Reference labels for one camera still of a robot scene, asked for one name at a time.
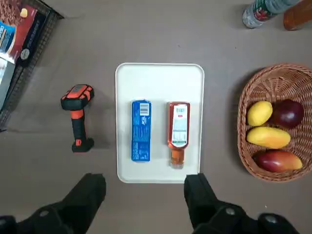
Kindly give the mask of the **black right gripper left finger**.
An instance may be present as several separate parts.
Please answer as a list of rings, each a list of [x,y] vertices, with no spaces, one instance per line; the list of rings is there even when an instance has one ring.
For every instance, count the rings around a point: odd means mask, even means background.
[[[85,234],[106,196],[102,174],[85,174],[61,201],[37,209],[17,222],[12,215],[0,217],[2,234]]]

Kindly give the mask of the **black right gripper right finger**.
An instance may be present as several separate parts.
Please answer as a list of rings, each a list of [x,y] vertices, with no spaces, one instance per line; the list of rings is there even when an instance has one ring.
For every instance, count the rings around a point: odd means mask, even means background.
[[[187,175],[184,197],[194,234],[297,234],[283,216],[262,213],[257,219],[242,207],[219,200],[205,175]]]

